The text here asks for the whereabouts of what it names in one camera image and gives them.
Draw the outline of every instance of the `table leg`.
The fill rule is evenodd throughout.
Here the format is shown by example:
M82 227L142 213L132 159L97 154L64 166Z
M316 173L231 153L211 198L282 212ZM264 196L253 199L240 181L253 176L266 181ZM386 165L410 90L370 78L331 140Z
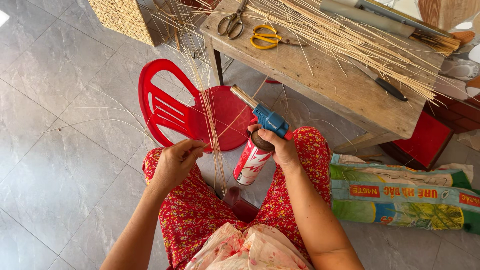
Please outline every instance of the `table leg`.
M335 153L344 154L347 152L355 151L355 148L361 149L365 147L370 147L378 144L395 141L398 139L400 139L400 137L392 133L385 133L382 135L374 135L372 133L367 133L365 135L358 136L357 138L351 140L350 142L346 142L342 145L337 146L335 149L333 149L333 151Z
M209 35L204 36L205 46L210 57L210 65L213 69L213 75L215 77L215 82L217 85L222 86L223 83L223 74L222 74L222 60L220 57L220 52L213 48L212 38Z

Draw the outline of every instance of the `floral shirt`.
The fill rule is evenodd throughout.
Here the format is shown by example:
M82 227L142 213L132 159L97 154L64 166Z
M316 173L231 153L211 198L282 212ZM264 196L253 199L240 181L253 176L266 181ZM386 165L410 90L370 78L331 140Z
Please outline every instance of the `floral shirt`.
M185 270L309 269L313 266L279 230L255 225L244 233L225 223Z

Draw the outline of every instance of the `red floral pants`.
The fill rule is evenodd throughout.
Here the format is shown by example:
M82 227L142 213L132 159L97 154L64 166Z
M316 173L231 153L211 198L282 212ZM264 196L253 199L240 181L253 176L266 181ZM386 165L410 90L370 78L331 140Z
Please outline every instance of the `red floral pants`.
M299 128L293 134L303 168L315 189L330 205L330 151L327 142L313 127ZM153 149L145 157L143 170L147 184L154 175L161 152L161 148ZM251 223L237 220L231 209L208 189L197 164L182 184L169 193L160 208L158 219L167 257L174 269L184 269L205 241L226 222L240 231L255 224L275 227L310 259L295 223L285 176L278 165L265 201Z

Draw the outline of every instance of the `hand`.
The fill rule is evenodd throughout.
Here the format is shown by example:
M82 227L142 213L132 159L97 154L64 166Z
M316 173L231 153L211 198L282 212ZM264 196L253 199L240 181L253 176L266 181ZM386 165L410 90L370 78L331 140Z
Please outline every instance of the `hand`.
M187 177L195 161L204 156L205 143L183 140L163 149L152 183L168 193Z
M274 132L261 129L262 125L255 124L248 127L250 132L258 130L258 135L263 140L273 144L275 146L275 152L273 153L273 160L282 167L284 173L293 171L294 169L300 167L300 160L297 154L297 149L295 148L295 142L293 139L287 141L280 138Z

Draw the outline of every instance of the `woven basket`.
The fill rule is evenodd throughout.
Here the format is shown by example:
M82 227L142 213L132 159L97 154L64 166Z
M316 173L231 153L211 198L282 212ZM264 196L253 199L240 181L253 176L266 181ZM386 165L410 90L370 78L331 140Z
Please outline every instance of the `woven basket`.
M136 0L88 1L103 26L155 46Z

